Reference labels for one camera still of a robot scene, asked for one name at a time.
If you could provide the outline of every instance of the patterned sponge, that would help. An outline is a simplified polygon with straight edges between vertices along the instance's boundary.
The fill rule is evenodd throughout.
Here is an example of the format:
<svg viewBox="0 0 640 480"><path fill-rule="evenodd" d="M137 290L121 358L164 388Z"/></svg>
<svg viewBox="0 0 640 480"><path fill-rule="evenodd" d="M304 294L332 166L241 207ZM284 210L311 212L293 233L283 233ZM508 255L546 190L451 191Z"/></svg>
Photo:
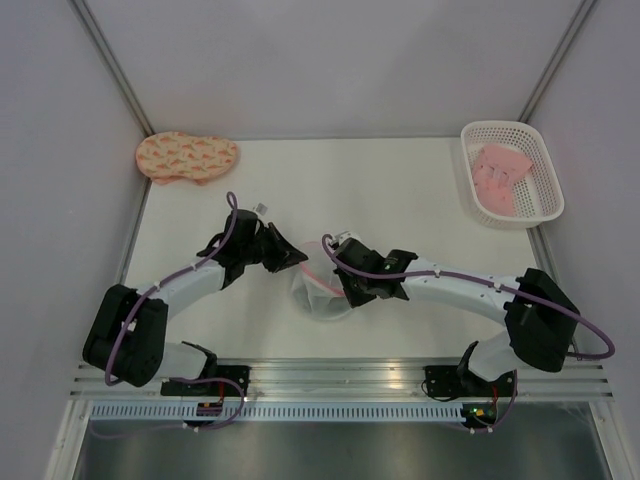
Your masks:
<svg viewBox="0 0 640 480"><path fill-rule="evenodd" d="M229 170L237 158L238 147L231 140L181 132L152 135L136 149L140 171L161 185L180 178L204 185Z"/></svg>

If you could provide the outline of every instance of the gray wall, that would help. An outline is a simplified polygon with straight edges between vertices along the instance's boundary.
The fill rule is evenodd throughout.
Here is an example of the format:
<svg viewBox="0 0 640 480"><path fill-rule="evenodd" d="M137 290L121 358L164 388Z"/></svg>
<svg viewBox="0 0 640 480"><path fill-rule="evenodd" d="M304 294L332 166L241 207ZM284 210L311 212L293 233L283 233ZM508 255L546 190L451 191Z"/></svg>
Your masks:
<svg viewBox="0 0 640 480"><path fill-rule="evenodd" d="M618 346L606 369L637 449L639 19L638 0L600 2L533 119L566 198L564 214L544 230L563 286Z"/></svg>
<svg viewBox="0 0 640 480"><path fill-rule="evenodd" d="M64 0L3 2L0 476L40 478L141 193L127 109Z"/></svg>
<svg viewBox="0 0 640 480"><path fill-rule="evenodd" d="M516 119L579 0L88 0L158 131L457 135Z"/></svg>

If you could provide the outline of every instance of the white table surface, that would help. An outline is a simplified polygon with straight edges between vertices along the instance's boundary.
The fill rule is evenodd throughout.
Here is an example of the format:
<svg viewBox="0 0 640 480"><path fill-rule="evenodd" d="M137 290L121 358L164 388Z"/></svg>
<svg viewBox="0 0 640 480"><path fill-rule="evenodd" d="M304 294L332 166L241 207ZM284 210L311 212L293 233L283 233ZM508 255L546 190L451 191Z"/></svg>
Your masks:
<svg viewBox="0 0 640 480"><path fill-rule="evenodd" d="M258 202L292 244L357 232L386 255L415 251L443 265L496 274L534 266L526 231L500 231L468 217L458 199L452 152L458 139L239 142L241 158L207 186L178 181L149 193L127 285L159 280L222 231L225 192ZM176 316L167 340L198 343L221 357L400 358L460 356L501 327L436 303L376 300L339 322L313 320L293 303L293 272L261 266Z"/></svg>

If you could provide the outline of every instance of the gray floor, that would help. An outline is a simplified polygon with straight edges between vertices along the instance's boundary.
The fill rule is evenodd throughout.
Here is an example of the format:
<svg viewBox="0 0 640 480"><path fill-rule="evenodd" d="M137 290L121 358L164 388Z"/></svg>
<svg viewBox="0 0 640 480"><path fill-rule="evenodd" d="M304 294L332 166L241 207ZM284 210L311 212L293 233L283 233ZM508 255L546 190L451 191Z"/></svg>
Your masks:
<svg viewBox="0 0 640 480"><path fill-rule="evenodd" d="M141 422L99 422L101 433ZM77 478L111 479L609 479L586 406L519 405L491 435L434 424L241 423L125 440L88 437Z"/></svg>

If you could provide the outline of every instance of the metal frame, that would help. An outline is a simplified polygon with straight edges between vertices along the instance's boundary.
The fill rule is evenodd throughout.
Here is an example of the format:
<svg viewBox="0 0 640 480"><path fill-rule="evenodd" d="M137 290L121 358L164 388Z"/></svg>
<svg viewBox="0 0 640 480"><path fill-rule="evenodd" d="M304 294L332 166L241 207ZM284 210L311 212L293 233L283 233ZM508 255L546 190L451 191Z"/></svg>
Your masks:
<svg viewBox="0 0 640 480"><path fill-rule="evenodd" d="M250 401L270 402L436 402L421 390L426 365L455 365L458 358L420 359L220 359L220 364L251 367L247 391ZM107 387L104 372L86 364L76 370L72 399L157 400L160 381L141 388L120 384ZM518 370L518 402L613 400L611 386L598 362L567 361L562 372L534 368ZM191 398L210 401L210 398ZM465 402L486 401L469 398Z"/></svg>
<svg viewBox="0 0 640 480"><path fill-rule="evenodd" d="M114 83L134 116L140 130L151 135L154 130L140 105L133 88L120 67L104 33L85 0L69 0L96 47ZM529 97L519 120L530 121L544 93L567 58L571 46L593 13L599 0L583 0L571 19L558 46L545 67ZM145 185L137 210L136 221L119 269L119 279L124 280L135 246L140 222L149 191ZM528 231L534 257L539 268L557 279L550 248L541 228ZM280 405L304 405L309 402L321 405L432 405L420 390L424 378L422 367L428 364L451 364L457 359L305 359L305 360L251 360L229 359L225 363L243 363L252 367L249 403L268 402ZM611 387L598 362L567 362L560 374L547 374L534 369L519 372L518 402L567 402L588 401L594 416L597 434L616 480L638 478L632 454L627 448L622 421L617 412ZM92 400L121 400L167 402L159 395L160 383L154 382L141 389L126 385L107 388L103 373L85 364L78 365L67 411L49 468L47 479L68 479L80 455ZM470 402L483 399L469 399Z"/></svg>
<svg viewBox="0 0 640 480"><path fill-rule="evenodd" d="M560 39L558 46L553 51L549 62L545 66L538 83L536 83L533 92L531 92L527 103L522 109L522 112L518 117L518 121L529 123L536 108L538 107L538 104L540 103L540 100L549 88L549 85L555 78L558 70L566 60L571 46L575 43L578 34L582 31L587 20L591 18L591 15L599 2L600 0L582 0L582 2L580 2L580 5L578 5L573 17L569 21L567 29L562 34L562 38Z"/></svg>

